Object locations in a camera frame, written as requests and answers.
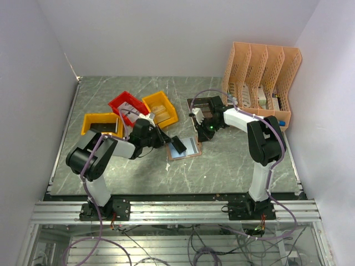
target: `tabletop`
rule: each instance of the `tabletop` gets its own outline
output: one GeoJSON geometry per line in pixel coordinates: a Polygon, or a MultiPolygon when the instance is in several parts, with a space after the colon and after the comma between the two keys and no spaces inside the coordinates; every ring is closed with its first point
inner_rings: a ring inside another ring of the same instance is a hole
{"type": "MultiPolygon", "coordinates": [[[[163,91],[175,106],[179,121],[163,129],[169,136],[192,137],[194,131],[187,99],[205,89],[220,89],[221,78],[84,76],[73,103],[69,126],[52,178],[52,195],[84,195],[80,179],[65,164],[65,157],[79,141],[86,113],[111,112],[108,102],[123,91],[137,99],[163,91]]],[[[200,97],[215,96],[206,92],[200,97]]],[[[112,157],[104,173],[112,194],[181,194],[247,192],[253,176],[247,134],[228,127],[202,143],[202,155],[170,161],[166,148],[154,149],[143,158],[112,157]]],[[[275,168],[271,191],[297,192],[297,178],[289,149],[275,168]]]]}

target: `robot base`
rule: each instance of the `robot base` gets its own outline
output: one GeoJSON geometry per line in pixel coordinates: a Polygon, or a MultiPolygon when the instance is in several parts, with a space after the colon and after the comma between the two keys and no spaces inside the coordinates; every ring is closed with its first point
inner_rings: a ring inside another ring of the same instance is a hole
{"type": "MultiPolygon", "coordinates": [[[[103,220],[112,220],[116,213],[116,221],[129,221],[131,206],[123,198],[111,198],[104,207],[99,207],[103,220]]],[[[79,215],[80,221],[98,221],[99,216],[92,202],[84,203],[79,215]]]]}
{"type": "Polygon", "coordinates": [[[224,209],[223,212],[228,213],[230,221],[258,220],[263,214],[266,216],[266,220],[276,219],[270,199],[255,202],[249,193],[246,193],[242,200],[228,202],[227,209],[224,209]]]}

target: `beige organizer rack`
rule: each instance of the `beige organizer rack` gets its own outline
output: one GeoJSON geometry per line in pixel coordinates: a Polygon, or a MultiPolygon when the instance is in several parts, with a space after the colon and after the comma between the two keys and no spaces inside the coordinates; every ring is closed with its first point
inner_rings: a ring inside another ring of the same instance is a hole
{"type": "Polygon", "coordinates": [[[229,92],[238,100],[238,106],[252,114],[274,115],[284,121],[288,128],[291,111],[288,105],[288,91],[300,66],[302,57],[298,48],[281,47],[252,43],[233,43],[227,68],[222,82],[224,92],[229,92]],[[249,88],[249,108],[242,106],[242,88],[244,83],[249,88]],[[257,88],[263,86],[267,109],[260,108],[257,101],[257,88]],[[272,93],[276,92],[280,100],[280,110],[274,110],[272,93]]]}

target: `plastic bin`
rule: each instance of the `plastic bin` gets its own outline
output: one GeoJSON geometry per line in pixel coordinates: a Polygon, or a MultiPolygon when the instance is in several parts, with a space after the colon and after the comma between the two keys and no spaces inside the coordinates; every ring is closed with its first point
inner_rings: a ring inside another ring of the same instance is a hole
{"type": "Polygon", "coordinates": [[[148,112],[155,114],[154,123],[161,129],[179,121],[174,106],[163,91],[142,98],[148,112]]]}
{"type": "Polygon", "coordinates": [[[123,123],[120,117],[113,112],[103,114],[85,114],[81,134],[85,135],[85,133],[91,128],[97,129],[104,134],[123,137],[123,123]]]}
{"type": "MultiPolygon", "coordinates": [[[[234,95],[242,110],[261,116],[274,115],[279,121],[284,121],[285,126],[280,128],[285,131],[291,118],[288,91],[301,60],[298,48],[234,42],[222,90],[234,95]],[[242,106],[241,89],[244,83],[249,88],[250,108],[242,106]],[[260,84],[263,86],[268,109],[260,108],[257,101],[257,88],[260,84]],[[279,111],[272,104],[272,93],[279,97],[279,111]]],[[[223,101],[227,104],[227,97],[224,96],[223,101]]]]}
{"type": "MultiPolygon", "coordinates": [[[[120,95],[118,95],[115,99],[109,102],[109,106],[112,108],[112,112],[119,116],[119,106],[128,103],[129,105],[136,108],[138,112],[141,114],[147,115],[149,113],[148,109],[145,105],[136,99],[133,95],[129,94],[127,91],[124,91],[120,95]]],[[[126,125],[133,127],[135,121],[131,121],[126,115],[122,114],[123,120],[126,125]]]]}

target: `gray wall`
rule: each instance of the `gray wall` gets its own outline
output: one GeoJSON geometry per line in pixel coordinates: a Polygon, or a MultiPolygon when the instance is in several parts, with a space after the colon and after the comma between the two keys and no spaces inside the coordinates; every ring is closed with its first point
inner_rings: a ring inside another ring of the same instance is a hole
{"type": "Polygon", "coordinates": [[[0,264],[15,265],[44,195],[76,78],[35,0],[0,8],[0,264]]]}
{"type": "Polygon", "coordinates": [[[79,76],[221,76],[233,41],[292,46],[318,2],[39,0],[79,76]]]}
{"type": "Polygon", "coordinates": [[[355,2],[321,0],[296,46],[303,62],[290,91],[290,145],[316,199],[337,264],[354,265],[355,2]]]}

